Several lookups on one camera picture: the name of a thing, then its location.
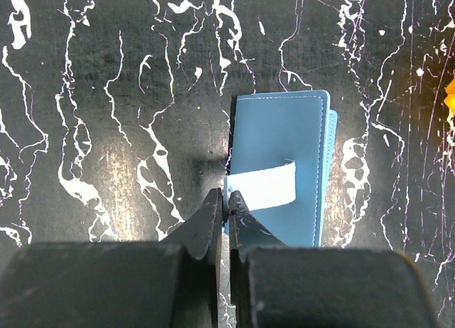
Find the small orange card bin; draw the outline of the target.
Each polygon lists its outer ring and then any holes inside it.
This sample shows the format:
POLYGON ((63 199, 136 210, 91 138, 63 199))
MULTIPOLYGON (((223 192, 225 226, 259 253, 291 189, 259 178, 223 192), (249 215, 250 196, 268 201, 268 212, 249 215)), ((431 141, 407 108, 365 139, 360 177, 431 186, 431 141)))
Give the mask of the small orange card bin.
POLYGON ((449 108, 451 113, 455 114, 455 79, 453 79, 445 88, 446 97, 444 104, 449 108))

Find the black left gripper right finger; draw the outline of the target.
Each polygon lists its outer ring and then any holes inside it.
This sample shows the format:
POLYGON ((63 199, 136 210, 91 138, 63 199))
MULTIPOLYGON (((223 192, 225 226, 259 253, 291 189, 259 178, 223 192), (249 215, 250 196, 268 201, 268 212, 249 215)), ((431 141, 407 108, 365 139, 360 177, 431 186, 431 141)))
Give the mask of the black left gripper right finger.
POLYGON ((291 248, 229 202, 231 300, 239 327, 435 327, 416 265, 392 251, 291 248))

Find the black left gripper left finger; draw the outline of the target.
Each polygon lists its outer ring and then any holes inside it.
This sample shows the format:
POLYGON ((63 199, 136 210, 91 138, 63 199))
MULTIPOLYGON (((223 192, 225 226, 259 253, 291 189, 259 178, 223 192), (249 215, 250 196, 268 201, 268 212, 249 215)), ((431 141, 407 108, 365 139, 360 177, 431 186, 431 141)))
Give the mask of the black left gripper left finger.
POLYGON ((223 193, 161 241, 36 243, 1 276, 2 327, 216 327, 223 193))

